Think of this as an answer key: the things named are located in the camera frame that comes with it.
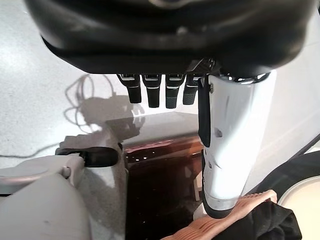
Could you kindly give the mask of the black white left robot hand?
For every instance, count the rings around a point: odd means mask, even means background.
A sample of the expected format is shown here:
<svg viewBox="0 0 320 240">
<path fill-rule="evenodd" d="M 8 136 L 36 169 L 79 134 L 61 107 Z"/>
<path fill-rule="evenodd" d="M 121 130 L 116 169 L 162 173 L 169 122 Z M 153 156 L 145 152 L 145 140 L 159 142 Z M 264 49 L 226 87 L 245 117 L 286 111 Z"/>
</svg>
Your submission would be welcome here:
<svg viewBox="0 0 320 240">
<path fill-rule="evenodd" d="M 46 47 L 91 74 L 116 74 L 130 101 L 175 106 L 197 78 L 206 213 L 228 216 L 256 161 L 276 69 L 302 50 L 316 0 L 28 0 Z"/>
</svg>

